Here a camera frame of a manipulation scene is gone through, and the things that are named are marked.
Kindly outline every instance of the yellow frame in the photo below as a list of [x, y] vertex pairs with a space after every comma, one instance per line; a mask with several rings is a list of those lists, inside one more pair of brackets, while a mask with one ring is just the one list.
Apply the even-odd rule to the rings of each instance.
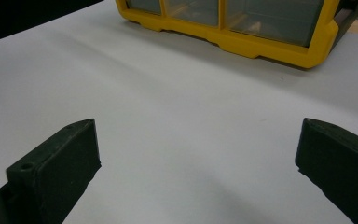
[[226, 0], [219, 0], [217, 27], [168, 17], [164, 0], [159, 0], [159, 2], [161, 4], [161, 15], [155, 15], [128, 8], [126, 0], [116, 0], [120, 15], [129, 21], [139, 22], [144, 28], [154, 31], [173, 30], [204, 38], [217, 44], [223, 50], [241, 56], [248, 58], [262, 56], [304, 68], [316, 66], [326, 59], [338, 33], [338, 25], [335, 23], [334, 17], [339, 0], [324, 1], [310, 46], [307, 48], [228, 30], [224, 22]]

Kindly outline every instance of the yellow container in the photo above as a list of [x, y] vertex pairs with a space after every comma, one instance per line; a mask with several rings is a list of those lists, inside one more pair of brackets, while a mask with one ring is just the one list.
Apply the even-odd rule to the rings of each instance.
[[204, 38], [248, 58], [311, 68], [358, 15], [358, 0], [116, 0], [143, 27]]

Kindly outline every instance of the white surface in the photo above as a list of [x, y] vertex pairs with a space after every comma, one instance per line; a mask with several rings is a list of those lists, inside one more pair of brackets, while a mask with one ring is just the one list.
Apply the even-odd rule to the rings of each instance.
[[295, 166], [302, 119], [358, 134], [358, 35], [301, 71], [124, 21], [113, 1], [0, 40], [5, 169], [95, 118], [103, 168], [64, 223], [351, 223]]

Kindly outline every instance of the clear plastic panel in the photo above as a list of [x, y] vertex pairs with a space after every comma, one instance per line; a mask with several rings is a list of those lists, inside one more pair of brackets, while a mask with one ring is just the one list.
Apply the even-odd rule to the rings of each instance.
[[159, 0], [127, 0], [130, 8], [141, 9], [143, 11], [161, 14]]
[[226, 27], [303, 47], [310, 44], [324, 0], [227, 0]]
[[166, 0], [168, 16], [184, 21], [217, 26], [219, 0]]

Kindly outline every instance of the table surface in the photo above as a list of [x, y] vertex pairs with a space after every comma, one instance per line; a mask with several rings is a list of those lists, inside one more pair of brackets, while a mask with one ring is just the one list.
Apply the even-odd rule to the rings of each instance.
[[144, 29], [104, 1], [0, 40], [0, 186], [89, 118], [103, 167], [64, 223], [351, 223], [295, 155], [303, 118], [358, 134], [358, 34], [304, 71]]

